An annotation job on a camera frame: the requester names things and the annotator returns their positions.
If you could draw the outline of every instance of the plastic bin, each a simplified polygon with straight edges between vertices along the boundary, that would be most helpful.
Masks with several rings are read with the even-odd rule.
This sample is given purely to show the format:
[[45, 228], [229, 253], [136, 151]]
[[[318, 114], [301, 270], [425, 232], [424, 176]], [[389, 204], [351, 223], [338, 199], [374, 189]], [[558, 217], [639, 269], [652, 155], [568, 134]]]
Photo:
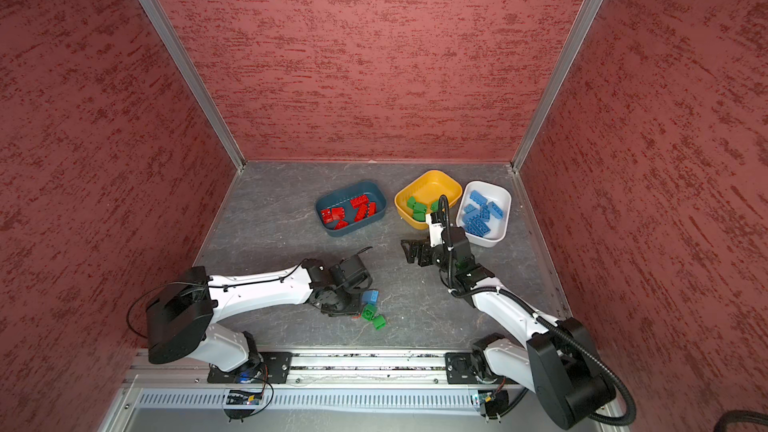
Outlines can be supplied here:
[[504, 216], [501, 218], [491, 216], [491, 221], [486, 224], [491, 231], [485, 237], [478, 237], [477, 235], [467, 233], [467, 240], [471, 244], [480, 245], [481, 247], [493, 247], [507, 235], [507, 222], [509, 221], [509, 211], [512, 209], [512, 196], [506, 188], [479, 180], [470, 182], [464, 191], [464, 198], [462, 199], [462, 204], [458, 207], [458, 214], [456, 215], [456, 225], [459, 227], [464, 227], [465, 225], [464, 215], [466, 213], [464, 212], [464, 207], [467, 204], [472, 204], [475, 207], [478, 206], [469, 197], [473, 190], [483, 194], [489, 202], [494, 202], [504, 212]]
[[[350, 204], [350, 199], [357, 196], [368, 196], [370, 202], [376, 203], [376, 213], [359, 222], [355, 222], [357, 209]], [[339, 221], [334, 220], [328, 224], [322, 223], [320, 211], [325, 208], [333, 207], [344, 207], [344, 220], [349, 223], [348, 226], [340, 228], [339, 230], [333, 230]], [[340, 188], [326, 196], [320, 197], [317, 199], [317, 202], [315, 202], [315, 213], [317, 214], [317, 218], [320, 220], [322, 227], [331, 237], [341, 237], [342, 235], [350, 234], [359, 228], [373, 224], [384, 217], [385, 210], [386, 198], [384, 198], [384, 194], [379, 186], [370, 180], [363, 180], [362, 182], [358, 182], [349, 187]]]
[[417, 202], [429, 207], [440, 196], [448, 197], [448, 204], [453, 207], [462, 196], [462, 186], [448, 174], [439, 170], [425, 172], [414, 180], [395, 196], [397, 213], [405, 219], [411, 227], [418, 230], [426, 230], [427, 223], [419, 222], [411, 217], [412, 210], [408, 207], [408, 197], [413, 196]]

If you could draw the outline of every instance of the dark blue tray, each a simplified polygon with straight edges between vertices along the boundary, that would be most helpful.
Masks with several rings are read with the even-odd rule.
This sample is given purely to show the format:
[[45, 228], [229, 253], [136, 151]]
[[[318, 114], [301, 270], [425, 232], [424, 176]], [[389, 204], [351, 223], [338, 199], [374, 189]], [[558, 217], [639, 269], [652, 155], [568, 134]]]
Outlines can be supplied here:
[[[357, 196], [368, 196], [370, 202], [376, 203], [376, 213], [370, 217], [366, 217], [360, 222], [355, 222], [355, 214], [357, 209], [352, 207], [350, 199]], [[348, 226], [340, 228], [339, 230], [333, 230], [336, 224], [339, 222], [334, 220], [327, 224], [322, 223], [322, 216], [320, 211], [324, 208], [344, 207], [344, 220], [349, 223]], [[340, 188], [328, 194], [327, 196], [320, 197], [315, 203], [315, 212], [317, 218], [320, 220], [320, 224], [325, 228], [328, 235], [331, 237], [341, 237], [342, 235], [350, 234], [360, 227], [373, 224], [377, 220], [384, 217], [384, 211], [386, 210], [386, 198], [382, 194], [379, 186], [371, 182], [370, 180], [363, 180], [357, 184], [353, 184], [349, 187]]]

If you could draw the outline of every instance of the gray tabletop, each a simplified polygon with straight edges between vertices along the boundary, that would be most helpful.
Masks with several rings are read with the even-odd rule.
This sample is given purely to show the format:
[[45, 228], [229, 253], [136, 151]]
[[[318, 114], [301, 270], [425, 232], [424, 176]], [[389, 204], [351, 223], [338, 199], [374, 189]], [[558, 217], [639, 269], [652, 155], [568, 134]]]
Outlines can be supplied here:
[[[303, 258], [331, 265], [372, 245], [361, 258], [373, 276], [372, 288], [379, 290], [379, 313], [387, 326], [377, 331], [362, 319], [329, 318], [310, 305], [246, 312], [222, 324], [251, 332], [258, 344], [286, 347], [467, 348], [487, 334], [505, 334], [494, 319], [452, 298], [439, 281], [437, 267], [420, 268], [405, 260], [400, 240], [428, 234], [400, 218], [394, 197], [433, 168], [462, 187], [483, 180], [512, 191], [509, 168], [504, 165], [249, 163], [197, 264], [204, 265], [208, 274], [255, 274], [282, 270]], [[388, 201], [384, 218], [332, 238], [315, 214], [315, 201], [364, 179], [374, 181], [384, 192]], [[477, 261], [510, 290], [535, 307], [552, 310], [514, 199], [506, 238], [493, 248], [473, 245], [472, 250]]]

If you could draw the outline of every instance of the red wall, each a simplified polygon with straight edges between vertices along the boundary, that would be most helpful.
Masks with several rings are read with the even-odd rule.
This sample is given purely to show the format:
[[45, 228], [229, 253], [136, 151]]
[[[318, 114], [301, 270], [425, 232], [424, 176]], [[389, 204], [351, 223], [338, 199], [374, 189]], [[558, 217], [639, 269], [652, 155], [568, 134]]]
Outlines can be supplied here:
[[0, 0], [0, 424], [93, 430], [234, 174], [136, 0]]
[[504, 161], [582, 0], [160, 0], [251, 159]]
[[767, 53], [768, 0], [606, 0], [524, 164], [637, 432], [768, 412]]

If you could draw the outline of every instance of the yellow bin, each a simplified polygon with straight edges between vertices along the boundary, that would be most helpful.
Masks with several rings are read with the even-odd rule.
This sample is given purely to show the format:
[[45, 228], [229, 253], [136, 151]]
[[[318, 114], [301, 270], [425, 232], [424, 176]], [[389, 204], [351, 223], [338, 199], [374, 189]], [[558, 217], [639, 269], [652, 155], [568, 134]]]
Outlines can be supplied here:
[[407, 205], [408, 198], [413, 196], [417, 202], [426, 204], [426, 206], [429, 207], [443, 194], [448, 197], [448, 204], [453, 207], [462, 197], [462, 187], [445, 172], [439, 170], [425, 172], [421, 177], [414, 180], [397, 193], [395, 196], [397, 213], [400, 214], [400, 217], [403, 217], [411, 227], [417, 228], [418, 230], [425, 230], [428, 227], [426, 222], [418, 222], [411, 217], [413, 210]]

